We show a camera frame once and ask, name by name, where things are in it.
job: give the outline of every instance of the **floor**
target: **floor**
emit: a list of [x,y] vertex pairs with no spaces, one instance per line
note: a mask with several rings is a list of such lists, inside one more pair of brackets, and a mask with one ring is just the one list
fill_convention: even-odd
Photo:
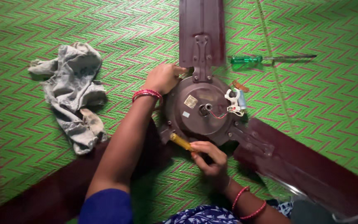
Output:
[[[224,0],[227,55],[318,54],[214,75],[249,87],[256,116],[358,175],[358,1]],[[179,56],[178,0],[0,0],[0,202],[76,157],[27,66],[55,58],[61,44],[87,42],[102,56],[97,79],[108,103],[98,112],[111,135],[147,72]],[[229,173],[261,198],[280,195]],[[210,202],[210,189],[186,156],[133,184],[135,222],[150,223]]]

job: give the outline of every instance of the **woman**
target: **woman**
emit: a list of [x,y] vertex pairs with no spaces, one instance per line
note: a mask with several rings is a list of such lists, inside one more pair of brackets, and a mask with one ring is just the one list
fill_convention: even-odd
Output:
[[[79,223],[132,223],[130,179],[141,154],[145,132],[160,94],[167,94],[186,69],[161,64],[147,76],[143,92],[112,136],[89,186]],[[233,204],[232,212],[216,206],[199,206],[179,212],[164,223],[237,223],[239,220],[257,224],[287,224],[290,221],[265,201],[250,193],[227,175],[226,154],[207,141],[192,142],[198,152],[208,154],[213,164],[207,165],[197,153],[191,156],[215,189]]]

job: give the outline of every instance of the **pink bangle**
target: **pink bangle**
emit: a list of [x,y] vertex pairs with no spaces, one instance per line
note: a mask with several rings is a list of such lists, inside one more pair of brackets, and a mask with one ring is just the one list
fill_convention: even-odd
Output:
[[[237,194],[236,199],[234,200],[233,206],[231,207],[231,210],[234,210],[234,207],[238,201],[238,198],[240,197],[240,195],[244,192],[244,191],[249,191],[249,186],[244,187],[243,189],[241,189],[241,191]],[[244,216],[244,217],[240,217],[240,219],[248,219],[248,218],[252,218],[254,216],[256,216],[257,214],[259,214],[264,208],[266,207],[266,201],[263,202],[262,206],[256,210],[254,213],[252,213],[249,216]]]
[[161,94],[159,94],[158,92],[156,92],[154,90],[151,90],[151,89],[142,89],[142,90],[139,90],[136,93],[134,93],[133,97],[132,97],[132,103],[135,102],[135,100],[138,97],[145,96],[145,95],[156,96],[160,100],[160,105],[162,105],[162,96],[161,96]]

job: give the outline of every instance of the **hand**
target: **hand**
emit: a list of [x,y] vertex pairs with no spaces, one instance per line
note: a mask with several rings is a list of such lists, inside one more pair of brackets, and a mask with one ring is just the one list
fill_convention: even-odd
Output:
[[190,145],[195,151],[206,153],[213,159],[214,163],[208,165],[196,152],[191,153],[194,162],[212,185],[223,192],[230,182],[230,177],[227,175],[227,155],[208,141],[194,141]]
[[174,64],[161,64],[155,67],[147,75],[143,89],[151,89],[159,94],[167,94],[179,82],[179,74],[187,72],[187,69]]

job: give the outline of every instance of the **gray rag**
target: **gray rag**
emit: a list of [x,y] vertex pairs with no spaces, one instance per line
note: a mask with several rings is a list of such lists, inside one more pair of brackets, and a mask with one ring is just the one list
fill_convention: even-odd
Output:
[[[45,99],[53,107],[56,120],[62,127],[77,155],[92,150],[97,140],[106,141],[107,134],[102,120],[85,106],[103,104],[106,99],[103,85],[93,80],[102,59],[87,43],[73,47],[61,45],[58,57],[50,61],[34,60],[29,72],[50,77],[41,82]],[[81,120],[76,113],[80,110]]]

